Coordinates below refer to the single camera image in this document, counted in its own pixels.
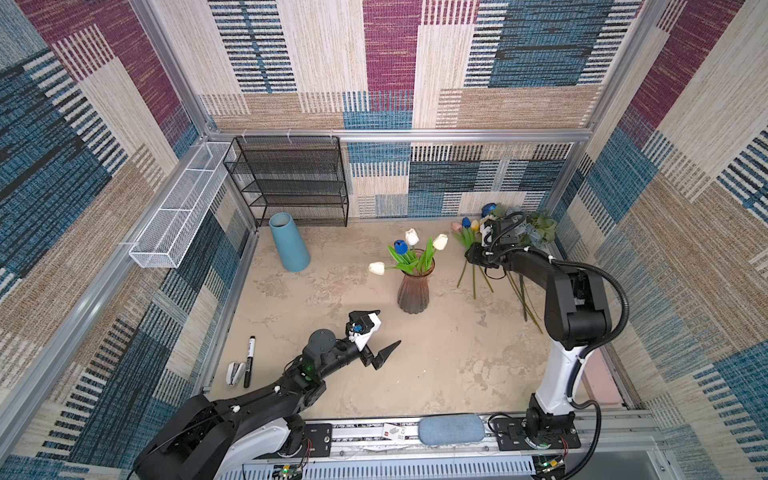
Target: white mesh basket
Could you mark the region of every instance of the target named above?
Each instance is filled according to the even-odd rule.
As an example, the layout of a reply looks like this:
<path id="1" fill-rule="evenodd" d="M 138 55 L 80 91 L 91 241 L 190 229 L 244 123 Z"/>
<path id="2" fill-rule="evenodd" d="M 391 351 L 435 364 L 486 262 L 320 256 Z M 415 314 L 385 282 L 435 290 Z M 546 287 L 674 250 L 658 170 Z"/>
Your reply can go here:
<path id="1" fill-rule="evenodd" d="M 234 155 L 227 142 L 206 142 L 197 151 L 131 247 L 141 268 L 179 267 L 227 177 L 223 159 Z"/>

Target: brown glass vase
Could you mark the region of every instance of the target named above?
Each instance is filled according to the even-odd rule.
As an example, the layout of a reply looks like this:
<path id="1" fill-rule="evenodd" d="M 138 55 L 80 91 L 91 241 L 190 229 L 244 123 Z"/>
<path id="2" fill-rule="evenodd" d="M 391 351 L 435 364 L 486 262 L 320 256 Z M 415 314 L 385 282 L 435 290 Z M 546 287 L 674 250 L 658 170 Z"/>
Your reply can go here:
<path id="1" fill-rule="evenodd" d="M 422 252 L 416 250 L 416 256 Z M 421 313 L 429 305 L 429 276 L 435 270 L 435 260 L 432 266 L 422 275 L 408 275 L 403 272 L 400 288 L 397 290 L 397 304 L 407 313 Z"/>

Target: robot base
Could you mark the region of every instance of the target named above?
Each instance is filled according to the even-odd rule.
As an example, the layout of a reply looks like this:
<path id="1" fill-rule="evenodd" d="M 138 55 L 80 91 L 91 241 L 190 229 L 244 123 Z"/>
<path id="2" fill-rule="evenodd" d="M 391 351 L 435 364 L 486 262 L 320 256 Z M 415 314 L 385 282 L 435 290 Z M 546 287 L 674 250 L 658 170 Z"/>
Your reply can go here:
<path id="1" fill-rule="evenodd" d="M 333 424 L 331 423 L 310 423 L 304 425 L 304 438 L 312 442 L 312 451 L 310 458 L 322 458 L 331 456 L 331 434 Z M 257 458 L 302 458 L 306 453 L 306 442 L 302 442 L 299 450 L 290 457 L 283 457 L 277 453 L 267 453 Z"/>
<path id="2" fill-rule="evenodd" d="M 498 444 L 499 450 L 502 452 L 538 450 L 525 441 L 526 434 L 524 423 L 525 417 L 515 417 L 513 419 L 497 417 L 491 420 L 493 429 L 498 432 L 496 435 L 496 443 Z M 560 437 L 565 439 L 569 449 L 579 449 L 581 447 L 581 441 L 573 426 L 569 429 L 550 429 L 547 431 L 546 435 L 539 435 L 538 441 L 549 443 L 550 447 L 548 450 L 562 450 L 563 443 L 560 440 Z"/>

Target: white tulip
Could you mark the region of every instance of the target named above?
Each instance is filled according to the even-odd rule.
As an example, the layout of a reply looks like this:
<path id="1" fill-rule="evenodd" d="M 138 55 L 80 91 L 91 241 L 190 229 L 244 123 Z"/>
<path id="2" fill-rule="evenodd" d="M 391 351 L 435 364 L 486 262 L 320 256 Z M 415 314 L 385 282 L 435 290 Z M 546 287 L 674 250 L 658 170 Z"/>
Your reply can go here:
<path id="1" fill-rule="evenodd" d="M 445 235 L 444 233 L 439 234 L 432 242 L 432 246 L 435 250 L 444 249 L 446 244 L 448 244 L 448 235 Z"/>
<path id="2" fill-rule="evenodd" d="M 370 273 L 375 273 L 376 275 L 383 275 L 384 274 L 384 262 L 373 262 L 370 265 L 368 265 L 368 271 Z"/>
<path id="3" fill-rule="evenodd" d="M 419 242 L 419 235 L 416 235 L 416 230 L 408 230 L 406 232 L 406 243 L 409 247 L 413 247 Z"/>

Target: wire rack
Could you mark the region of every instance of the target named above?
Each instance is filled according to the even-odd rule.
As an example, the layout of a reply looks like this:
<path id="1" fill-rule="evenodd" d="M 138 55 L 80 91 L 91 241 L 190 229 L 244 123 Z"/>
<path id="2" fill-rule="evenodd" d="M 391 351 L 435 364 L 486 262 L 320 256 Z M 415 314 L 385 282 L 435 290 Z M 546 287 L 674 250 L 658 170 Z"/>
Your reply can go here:
<path id="1" fill-rule="evenodd" d="M 224 166 L 259 225 L 287 212 L 297 225 L 346 227 L 349 194 L 337 137 L 236 137 Z"/>
<path id="2" fill-rule="evenodd" d="M 139 266 L 179 267 L 227 177 L 223 161 L 234 155 L 226 142 L 206 142 L 197 151 L 131 247 Z"/>

